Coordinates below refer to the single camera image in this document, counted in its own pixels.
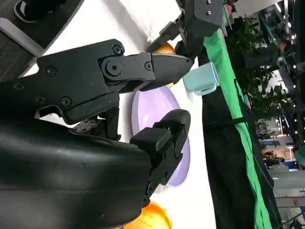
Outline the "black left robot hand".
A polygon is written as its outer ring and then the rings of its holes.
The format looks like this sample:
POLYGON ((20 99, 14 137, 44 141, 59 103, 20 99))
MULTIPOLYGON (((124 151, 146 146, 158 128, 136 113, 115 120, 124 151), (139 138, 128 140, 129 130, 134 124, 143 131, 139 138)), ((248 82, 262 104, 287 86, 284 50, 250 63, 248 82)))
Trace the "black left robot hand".
POLYGON ((191 60, 198 58, 199 62, 208 59, 206 48, 203 45, 204 37, 197 36, 194 32, 187 30, 183 13, 160 31, 159 37, 149 45, 146 51, 155 52, 169 40, 172 41, 179 35, 182 40, 176 44, 175 53, 177 55, 188 57, 191 60))

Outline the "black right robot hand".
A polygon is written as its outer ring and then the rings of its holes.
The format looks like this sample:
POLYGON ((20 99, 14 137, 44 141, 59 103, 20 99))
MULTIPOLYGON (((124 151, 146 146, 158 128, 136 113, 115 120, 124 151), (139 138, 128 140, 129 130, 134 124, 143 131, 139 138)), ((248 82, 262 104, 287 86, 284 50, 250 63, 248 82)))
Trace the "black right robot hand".
POLYGON ((124 55, 116 39, 37 59, 0 85, 0 226, 113 229, 140 216, 183 158, 190 113, 168 112, 128 143, 120 95, 177 83, 189 58, 124 55))

